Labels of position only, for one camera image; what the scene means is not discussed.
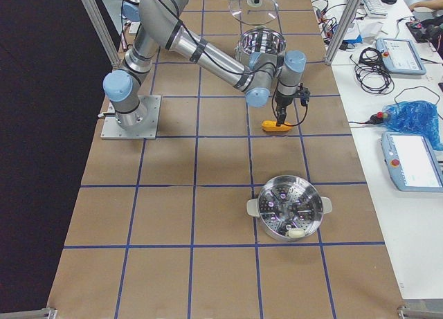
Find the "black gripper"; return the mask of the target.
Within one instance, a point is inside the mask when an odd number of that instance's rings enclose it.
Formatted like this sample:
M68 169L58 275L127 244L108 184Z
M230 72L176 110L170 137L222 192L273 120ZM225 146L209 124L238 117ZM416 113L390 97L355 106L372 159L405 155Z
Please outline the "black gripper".
M260 0L253 0L254 3L259 3ZM296 97L300 86L287 86L283 83L278 83L275 93L275 103L276 103L276 125L281 126L284 124L287 117L286 106L293 102Z

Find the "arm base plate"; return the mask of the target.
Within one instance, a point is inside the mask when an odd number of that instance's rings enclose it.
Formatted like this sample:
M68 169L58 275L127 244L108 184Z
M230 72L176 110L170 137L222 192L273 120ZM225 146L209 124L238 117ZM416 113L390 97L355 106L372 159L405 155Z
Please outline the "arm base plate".
M106 112L99 114L104 120L101 131L103 140L155 140L161 110L160 95L140 95L137 110L122 114L109 103Z

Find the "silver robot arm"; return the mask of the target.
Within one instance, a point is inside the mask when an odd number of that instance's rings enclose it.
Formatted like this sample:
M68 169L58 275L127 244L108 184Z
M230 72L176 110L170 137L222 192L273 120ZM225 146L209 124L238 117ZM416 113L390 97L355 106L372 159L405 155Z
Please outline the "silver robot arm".
M243 33L235 56L225 54L193 33L180 16L189 0L134 0L123 2L122 12L140 26L134 44L115 71L106 75L103 89L117 127L137 138L154 126L158 116L156 98L138 90L152 69L159 48L173 51L199 65L244 93L251 107L272 101L275 127L286 125L287 107L298 99L309 104L310 92L301 82L307 58L301 51L288 51L284 37L266 28L278 11L275 0L230 0L229 10L239 22L251 25Z

